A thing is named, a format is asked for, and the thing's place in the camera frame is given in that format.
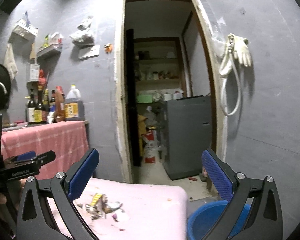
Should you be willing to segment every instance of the metal screw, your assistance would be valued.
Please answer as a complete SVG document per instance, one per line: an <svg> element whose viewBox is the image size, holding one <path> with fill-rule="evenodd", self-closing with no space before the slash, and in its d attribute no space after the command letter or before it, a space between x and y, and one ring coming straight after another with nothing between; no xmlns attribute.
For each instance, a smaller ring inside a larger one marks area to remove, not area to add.
<svg viewBox="0 0 300 240"><path fill-rule="evenodd" d="M237 178L238 179L244 179L245 175L241 172L237 173Z"/></svg>
<svg viewBox="0 0 300 240"><path fill-rule="evenodd" d="M27 181L29 181L29 182L31 182L33 180L34 180L34 176L30 176L30 177L27 178Z"/></svg>
<svg viewBox="0 0 300 240"><path fill-rule="evenodd" d="M271 176L267 176L267 181L272 182L273 178Z"/></svg>
<svg viewBox="0 0 300 240"><path fill-rule="evenodd" d="M58 172L58 173L56 174L56 177L57 177L58 179L61 179L64 175L65 175L65 174L64 174L62 171L60 171L60 172Z"/></svg>

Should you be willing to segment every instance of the pink checkered tablecloth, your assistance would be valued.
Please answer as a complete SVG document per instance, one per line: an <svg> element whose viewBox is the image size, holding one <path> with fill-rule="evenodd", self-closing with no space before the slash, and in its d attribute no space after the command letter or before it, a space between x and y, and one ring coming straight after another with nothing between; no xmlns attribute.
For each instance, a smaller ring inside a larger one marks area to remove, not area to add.
<svg viewBox="0 0 300 240"><path fill-rule="evenodd" d="M40 169L37 179L52 178L59 171L80 160L88 150L84 121L59 122L2 132L1 153L4 159L26 152L37 155L54 151L56 159Z"/></svg>

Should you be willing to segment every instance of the pink cloth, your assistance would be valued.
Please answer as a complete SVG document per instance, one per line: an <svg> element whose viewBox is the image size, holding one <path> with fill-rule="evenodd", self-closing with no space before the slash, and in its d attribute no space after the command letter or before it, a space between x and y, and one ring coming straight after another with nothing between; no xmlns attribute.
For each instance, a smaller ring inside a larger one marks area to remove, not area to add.
<svg viewBox="0 0 300 240"><path fill-rule="evenodd" d="M2 132L4 159L30 151L39 155L50 150L56 153L56 159L42 166L37 179L49 179L59 171L67 171L85 154L88 141L84 122L59 122Z"/></svg>
<svg viewBox="0 0 300 240"><path fill-rule="evenodd" d="M106 219L91 220L85 209L76 206L82 218L100 240L185 240L188 196L178 186L126 184L91 178L75 204L91 203L95 193L106 194L109 202L119 201L128 220L115 222L113 213ZM71 237L55 202L48 202L56 223Z"/></svg>

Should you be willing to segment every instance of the shower hose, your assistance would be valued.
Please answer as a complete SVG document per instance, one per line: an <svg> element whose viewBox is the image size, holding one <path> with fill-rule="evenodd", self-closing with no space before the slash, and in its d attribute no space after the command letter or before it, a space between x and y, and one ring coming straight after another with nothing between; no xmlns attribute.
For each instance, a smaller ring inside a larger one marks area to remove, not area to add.
<svg viewBox="0 0 300 240"><path fill-rule="evenodd" d="M237 103L235 104L235 107L233 109L233 111L231 113L228 113L227 112L227 102L226 102L226 84L227 84L227 81L228 81L228 77L227 76L226 78L223 79L223 83L222 83L222 88L221 88L221 109L222 109L222 112L226 115L226 116L231 116L231 115L234 115L235 112L237 112L239 106L240 106L240 103L241 103L241 86L240 86L240 79L239 79L239 74L238 74L238 71L237 71L237 68L235 67L235 64L234 64L234 56L233 56L233 48L229 48L228 49L228 52L229 52L229 57L230 57L230 61L231 61L231 66L232 66L232 69L233 69L233 72L234 72L234 76L235 76L235 80L237 82L237 89L238 89L238 97L237 97Z"/></svg>

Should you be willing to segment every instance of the ceiling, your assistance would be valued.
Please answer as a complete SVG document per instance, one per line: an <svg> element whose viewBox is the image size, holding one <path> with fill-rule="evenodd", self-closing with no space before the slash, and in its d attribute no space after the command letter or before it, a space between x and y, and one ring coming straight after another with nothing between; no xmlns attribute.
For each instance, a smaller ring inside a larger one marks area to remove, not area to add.
<svg viewBox="0 0 300 240"><path fill-rule="evenodd" d="M190 12L190 3L183 1L128 2L125 29L133 29L134 38L179 37Z"/></svg>

